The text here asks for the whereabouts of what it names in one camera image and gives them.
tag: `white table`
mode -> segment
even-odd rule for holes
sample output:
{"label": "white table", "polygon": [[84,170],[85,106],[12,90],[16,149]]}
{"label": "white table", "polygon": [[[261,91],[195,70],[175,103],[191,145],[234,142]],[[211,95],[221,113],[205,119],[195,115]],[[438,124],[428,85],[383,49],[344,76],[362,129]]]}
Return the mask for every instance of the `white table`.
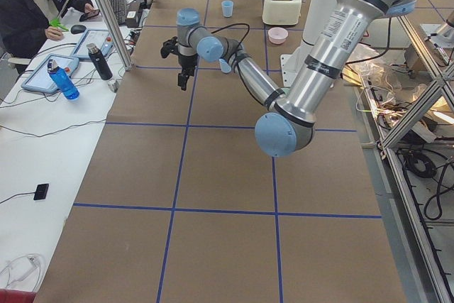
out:
{"label": "white table", "polygon": [[[62,23],[70,28],[78,23],[80,15],[80,12],[70,10]],[[83,24],[88,28],[106,28],[102,17]],[[126,37],[129,29],[124,27],[121,31]],[[80,34],[65,33],[64,40],[48,40],[42,50],[62,43],[76,43],[80,37]],[[69,55],[73,48],[58,48],[48,53]],[[36,67],[48,53],[39,55],[28,69]],[[118,75],[123,73],[123,65],[116,53],[109,57],[108,64],[118,79]],[[93,69],[90,61],[80,62],[72,75],[74,82],[86,82],[81,78]],[[17,81],[5,98],[6,102],[16,98],[27,76],[24,74]],[[104,120],[115,94],[97,72],[93,78],[92,83],[79,88],[80,96],[76,101],[68,101],[61,94],[55,102],[50,102],[42,94],[21,91],[14,104],[37,100],[18,106],[3,103],[0,106],[0,125],[43,135],[71,125]],[[0,204],[0,271],[8,261],[18,256],[37,253],[45,259],[43,277],[103,127],[104,122],[93,123],[42,138],[0,128],[0,201],[21,192],[34,192],[38,184],[50,184],[43,201],[33,201],[33,195],[27,195]],[[35,271],[14,289],[31,291],[37,278],[38,272]],[[5,280],[0,277],[0,287],[4,287]]]}

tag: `blue water bottle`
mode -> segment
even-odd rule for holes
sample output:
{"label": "blue water bottle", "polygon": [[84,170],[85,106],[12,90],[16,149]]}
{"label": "blue water bottle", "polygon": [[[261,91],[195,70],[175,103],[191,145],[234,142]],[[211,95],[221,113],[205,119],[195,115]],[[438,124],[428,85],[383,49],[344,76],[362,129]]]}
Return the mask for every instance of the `blue water bottle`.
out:
{"label": "blue water bottle", "polygon": [[56,83],[58,89],[60,89],[67,99],[74,101],[79,97],[79,90],[77,90],[71,79],[66,75],[66,72],[52,58],[48,61],[48,73],[52,81]]}

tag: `tablet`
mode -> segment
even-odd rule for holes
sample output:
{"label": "tablet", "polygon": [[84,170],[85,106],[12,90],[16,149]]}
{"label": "tablet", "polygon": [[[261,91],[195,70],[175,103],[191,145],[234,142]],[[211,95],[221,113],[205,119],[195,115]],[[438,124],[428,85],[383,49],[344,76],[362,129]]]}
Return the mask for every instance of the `tablet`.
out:
{"label": "tablet", "polygon": [[79,66],[79,58],[77,57],[50,54],[22,82],[21,87],[23,89],[30,92],[42,92],[44,94],[53,94],[58,90],[57,85],[48,74],[48,61],[50,59],[55,60],[62,69],[66,69],[69,77],[71,77],[72,73]]}
{"label": "tablet", "polygon": [[83,36],[79,39],[71,55],[80,60],[89,60],[87,44],[93,43],[102,52],[104,57],[108,55],[113,47],[112,38],[107,30],[85,30]]}

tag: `blue cup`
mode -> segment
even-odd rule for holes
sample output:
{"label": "blue cup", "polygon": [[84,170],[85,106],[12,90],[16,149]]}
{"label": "blue cup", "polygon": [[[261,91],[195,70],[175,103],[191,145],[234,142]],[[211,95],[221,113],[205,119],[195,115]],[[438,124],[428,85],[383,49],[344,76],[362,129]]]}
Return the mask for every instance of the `blue cup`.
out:
{"label": "blue cup", "polygon": [[224,0],[222,3],[222,15],[226,18],[229,18],[233,14],[233,1]]}
{"label": "blue cup", "polygon": [[224,74],[228,74],[230,71],[232,71],[231,66],[223,59],[219,60],[219,65],[221,66],[221,71]]}

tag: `pink bowl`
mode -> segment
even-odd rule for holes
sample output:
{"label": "pink bowl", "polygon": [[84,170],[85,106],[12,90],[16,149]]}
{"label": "pink bowl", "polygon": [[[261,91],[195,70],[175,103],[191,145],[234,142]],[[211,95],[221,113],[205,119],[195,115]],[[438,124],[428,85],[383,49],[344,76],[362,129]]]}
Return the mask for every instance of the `pink bowl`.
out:
{"label": "pink bowl", "polygon": [[284,28],[275,27],[268,30],[268,39],[274,44],[283,44],[288,36],[289,33]]}

